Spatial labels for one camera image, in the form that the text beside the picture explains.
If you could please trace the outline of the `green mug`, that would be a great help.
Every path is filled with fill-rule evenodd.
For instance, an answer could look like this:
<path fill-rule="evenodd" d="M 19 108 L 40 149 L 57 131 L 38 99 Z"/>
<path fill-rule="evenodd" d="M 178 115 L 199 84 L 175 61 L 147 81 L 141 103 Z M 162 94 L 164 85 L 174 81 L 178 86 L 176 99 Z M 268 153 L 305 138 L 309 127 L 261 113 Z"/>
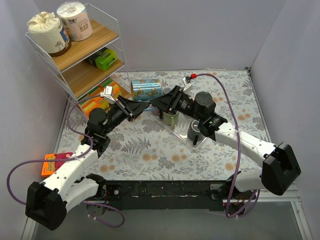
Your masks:
<path fill-rule="evenodd" d="M 170 126 L 171 130 L 175 129 L 176 124 L 179 121 L 179 112 L 176 112 L 175 114 L 166 113 L 164 111 L 161 111 L 162 113 L 162 122 L 166 124 L 167 126 Z"/>

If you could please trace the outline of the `blue butterfly mug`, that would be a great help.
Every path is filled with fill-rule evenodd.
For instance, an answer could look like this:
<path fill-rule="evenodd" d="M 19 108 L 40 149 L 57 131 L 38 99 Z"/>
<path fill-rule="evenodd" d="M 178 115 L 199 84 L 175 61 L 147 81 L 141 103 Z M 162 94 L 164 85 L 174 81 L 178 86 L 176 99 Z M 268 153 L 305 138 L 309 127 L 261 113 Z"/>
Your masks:
<path fill-rule="evenodd" d="M 130 92 L 132 100 L 149 102 L 163 95 L 163 87 L 159 79 L 131 80 Z"/>

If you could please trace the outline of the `dark grey mug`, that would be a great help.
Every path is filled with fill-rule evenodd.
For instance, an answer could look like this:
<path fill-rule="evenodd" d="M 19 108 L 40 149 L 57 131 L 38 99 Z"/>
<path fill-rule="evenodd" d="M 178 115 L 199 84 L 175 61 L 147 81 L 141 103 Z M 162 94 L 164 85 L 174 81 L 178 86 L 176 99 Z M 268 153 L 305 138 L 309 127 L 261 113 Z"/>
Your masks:
<path fill-rule="evenodd" d="M 199 130 L 199 123 L 198 120 L 193 120 L 187 130 L 187 138 L 192 142 L 193 146 L 196 146 L 205 138 Z"/>

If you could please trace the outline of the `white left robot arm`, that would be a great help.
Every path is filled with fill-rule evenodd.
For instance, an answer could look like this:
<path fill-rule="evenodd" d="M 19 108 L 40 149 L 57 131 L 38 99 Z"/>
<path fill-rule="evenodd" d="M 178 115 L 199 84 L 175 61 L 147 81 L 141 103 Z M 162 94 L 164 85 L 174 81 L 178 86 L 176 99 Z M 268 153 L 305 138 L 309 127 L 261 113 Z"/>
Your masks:
<path fill-rule="evenodd" d="M 109 111 L 93 109 L 88 117 L 84 138 L 63 165 L 42 182 L 33 182 L 27 190 L 25 214 L 48 228 L 57 229 L 67 212 L 90 198 L 106 199 L 110 194 L 106 180 L 97 174 L 81 174 L 105 152 L 111 140 L 108 134 L 124 120 L 133 121 L 149 103 L 119 96 Z"/>

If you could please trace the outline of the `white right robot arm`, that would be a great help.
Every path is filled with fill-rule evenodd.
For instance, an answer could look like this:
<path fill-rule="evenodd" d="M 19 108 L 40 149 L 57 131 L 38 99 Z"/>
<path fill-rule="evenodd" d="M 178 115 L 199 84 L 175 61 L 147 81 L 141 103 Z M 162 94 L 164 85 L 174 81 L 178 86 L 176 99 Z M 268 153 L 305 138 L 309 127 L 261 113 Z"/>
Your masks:
<path fill-rule="evenodd" d="M 301 174 L 289 144 L 276 145 L 237 131 L 230 122 L 216 114 L 216 103 L 208 92 L 201 91 L 192 99 L 175 86 L 168 94 L 152 99 L 150 104 L 164 113 L 180 112 L 197 120 L 202 135 L 238 150 L 260 166 L 254 171 L 236 171 L 224 184 L 212 190 L 216 198 L 229 196 L 237 199 L 244 192 L 261 189 L 281 196 Z"/>

